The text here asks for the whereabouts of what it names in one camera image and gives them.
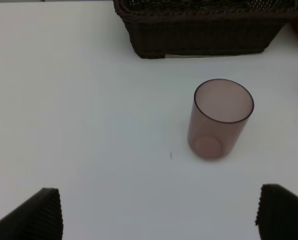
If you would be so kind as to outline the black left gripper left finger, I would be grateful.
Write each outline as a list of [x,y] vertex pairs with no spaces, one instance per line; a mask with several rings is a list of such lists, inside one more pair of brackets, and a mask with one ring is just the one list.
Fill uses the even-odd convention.
[[42,188],[0,219],[0,240],[61,240],[63,216],[57,188]]

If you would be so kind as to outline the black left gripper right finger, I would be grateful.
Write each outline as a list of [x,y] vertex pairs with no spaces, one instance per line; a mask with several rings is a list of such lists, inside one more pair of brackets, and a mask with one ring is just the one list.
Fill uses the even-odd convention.
[[262,185],[255,225],[262,240],[298,240],[298,196],[278,184]]

